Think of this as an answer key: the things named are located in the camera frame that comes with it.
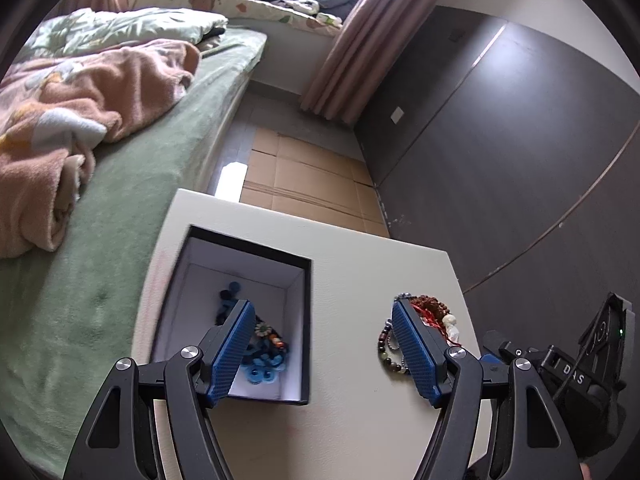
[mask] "dark gray wardrobe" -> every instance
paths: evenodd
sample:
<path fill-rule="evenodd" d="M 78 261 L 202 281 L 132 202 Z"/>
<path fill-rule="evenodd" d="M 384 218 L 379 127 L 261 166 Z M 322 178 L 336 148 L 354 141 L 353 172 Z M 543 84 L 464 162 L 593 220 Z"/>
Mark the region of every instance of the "dark gray wardrobe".
<path fill-rule="evenodd" d="M 398 124 L 390 118 L 396 107 L 404 111 Z M 392 238 L 447 251 L 465 290 L 557 221 L 638 121 L 640 96 L 574 48 L 437 7 L 356 135 Z M 610 290 L 640 313 L 639 196 L 640 132 L 558 229 L 465 295 L 478 339 L 497 329 L 575 354 Z M 637 431 L 638 413 L 631 415 Z"/>

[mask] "jewelry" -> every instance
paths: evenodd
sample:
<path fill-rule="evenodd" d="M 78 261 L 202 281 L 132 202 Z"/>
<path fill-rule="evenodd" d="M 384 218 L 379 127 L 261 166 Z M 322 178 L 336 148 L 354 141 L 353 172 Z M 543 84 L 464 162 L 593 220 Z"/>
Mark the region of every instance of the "jewelry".
<path fill-rule="evenodd" d="M 228 289 L 220 291 L 222 306 L 216 316 L 216 325 L 222 325 L 238 300 L 240 292 L 238 282 L 229 283 Z M 286 370 L 286 357 L 289 346 L 276 330 L 259 316 L 255 316 L 255 329 L 252 341 L 242 356 L 240 367 L 251 384 L 273 383 L 278 374 Z"/>
<path fill-rule="evenodd" d="M 389 357 L 389 354 L 386 352 L 386 347 L 388 347 L 389 350 L 393 352 L 400 349 L 400 345 L 394 347 L 389 344 L 389 338 L 392 329 L 393 325 L 391 323 L 391 319 L 387 319 L 385 321 L 385 327 L 382 329 L 382 332 L 380 332 L 380 337 L 378 338 L 378 357 L 382 361 L 382 364 L 385 365 L 389 371 L 399 374 L 411 375 L 409 368 L 406 367 L 406 363 L 404 362 L 404 356 L 401 357 L 400 364 L 398 364 L 395 361 L 392 361 L 391 357 Z"/>
<path fill-rule="evenodd" d="M 394 298 L 394 302 L 399 300 L 409 300 L 425 325 L 439 330 L 450 345 L 460 346 L 460 343 L 458 343 L 460 332 L 455 327 L 456 317 L 450 313 L 447 305 L 438 301 L 437 298 L 431 296 L 412 296 L 408 292 L 398 294 Z M 391 359 L 387 349 L 390 352 L 401 351 L 400 344 L 393 333 L 393 325 L 390 318 L 385 321 L 385 327 L 378 337 L 378 357 L 388 370 L 411 375 L 409 368 L 406 366 L 404 355 L 401 356 L 400 363 L 398 364 Z"/>

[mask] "black box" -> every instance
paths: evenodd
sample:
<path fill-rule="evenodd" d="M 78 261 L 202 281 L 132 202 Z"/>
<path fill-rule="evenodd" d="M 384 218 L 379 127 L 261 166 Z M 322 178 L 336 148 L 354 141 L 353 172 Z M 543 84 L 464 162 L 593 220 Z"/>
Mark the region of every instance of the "black box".
<path fill-rule="evenodd" d="M 220 290 L 242 289 L 256 314 L 289 345 L 286 370 L 273 383 L 251 384 L 242 368 L 229 397 L 308 404 L 311 344 L 311 261 L 191 226 L 182 244 L 156 327 L 151 360 L 197 345 L 215 324 Z"/>

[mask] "light switch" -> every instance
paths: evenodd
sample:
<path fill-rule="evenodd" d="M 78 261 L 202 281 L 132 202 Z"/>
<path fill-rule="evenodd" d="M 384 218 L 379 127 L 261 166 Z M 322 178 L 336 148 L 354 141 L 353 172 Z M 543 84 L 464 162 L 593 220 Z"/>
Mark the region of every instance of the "light switch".
<path fill-rule="evenodd" d="M 403 115 L 404 112 L 402 111 L 402 108 L 398 106 L 391 114 L 391 120 L 394 122 L 394 124 L 398 124 L 398 121 L 402 118 Z"/>

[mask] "cardboard sheet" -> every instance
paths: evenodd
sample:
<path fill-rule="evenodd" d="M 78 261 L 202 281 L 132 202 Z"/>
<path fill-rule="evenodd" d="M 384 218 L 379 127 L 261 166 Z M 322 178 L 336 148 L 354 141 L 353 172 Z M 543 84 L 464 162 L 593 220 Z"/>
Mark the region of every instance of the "cardboard sheet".
<path fill-rule="evenodd" d="M 364 162 L 258 128 L 240 202 L 388 238 Z"/>

